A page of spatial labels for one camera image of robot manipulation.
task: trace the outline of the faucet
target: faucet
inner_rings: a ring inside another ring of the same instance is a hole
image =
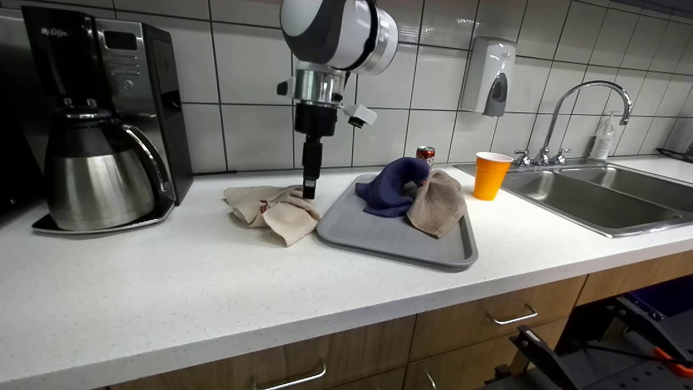
[[[616,83],[611,83],[611,80],[587,80],[587,83],[581,83],[581,84],[568,90],[568,93],[561,95],[561,100],[559,100],[559,104],[557,104],[557,108],[555,108],[555,115],[550,118],[550,126],[547,126],[547,132],[545,132],[545,142],[544,142],[537,158],[533,161],[535,165],[555,165],[555,164],[563,164],[563,161],[564,161],[564,158],[563,158],[563,153],[559,153],[555,158],[550,158],[550,157],[547,157],[547,144],[550,144],[550,139],[555,136],[555,126],[557,126],[557,119],[559,119],[563,100],[564,100],[568,95],[572,95],[573,92],[577,92],[577,90],[583,90],[583,87],[588,87],[588,84],[602,84],[602,87],[608,87],[608,90],[613,90],[615,93],[620,93],[620,97],[623,100],[621,126],[627,125],[629,113],[632,113],[632,100],[629,100],[629,95],[626,93],[623,87],[620,87]]]

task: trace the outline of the orange cup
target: orange cup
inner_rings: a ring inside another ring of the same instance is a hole
[[[478,200],[495,200],[497,190],[510,170],[513,158],[494,153],[478,153],[476,154],[476,181],[475,181],[475,198]]]

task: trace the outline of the wooden cabinet drawer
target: wooden cabinet drawer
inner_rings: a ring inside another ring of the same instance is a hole
[[[561,338],[568,320],[533,328],[550,348]],[[518,350],[509,338],[494,338],[451,353],[416,361],[406,369],[405,390],[472,390],[494,379],[494,369],[510,365]]]
[[[577,305],[691,274],[693,251],[594,274],[584,283]]]
[[[323,365],[325,378],[297,389],[325,390],[403,369],[411,333],[414,316],[164,373],[115,390],[248,390],[253,383],[262,389],[314,376]]]
[[[381,373],[362,381],[351,381],[332,390],[400,390],[405,387],[405,369]]]
[[[568,316],[577,300],[583,283],[584,278],[573,278],[436,312],[424,312],[416,320],[411,359],[424,359],[497,338],[513,333],[518,323],[537,325]],[[494,323],[494,320],[523,322],[497,325]]]

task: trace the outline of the dish towel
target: dish towel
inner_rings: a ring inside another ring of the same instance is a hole
[[[414,204],[409,183],[424,184],[428,164],[420,158],[398,158],[383,168],[383,172],[369,184],[357,183],[354,195],[365,203],[365,213],[376,218],[403,218]]]
[[[416,230],[442,239],[458,224],[466,210],[458,183],[443,172],[433,172],[418,190],[406,219]]]
[[[222,203],[247,227],[269,227],[284,245],[307,236],[320,222],[297,187],[247,187],[222,191]]]

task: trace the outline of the countertop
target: countertop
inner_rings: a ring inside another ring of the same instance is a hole
[[[687,164],[620,161],[693,184]],[[359,174],[325,172],[325,213]],[[472,175],[448,170],[466,194]],[[605,239],[520,198],[467,195],[478,260],[442,272],[307,236],[244,230],[227,187],[298,174],[209,175],[155,227],[59,239],[27,210],[0,230],[0,389],[98,389],[693,249],[693,225]]]

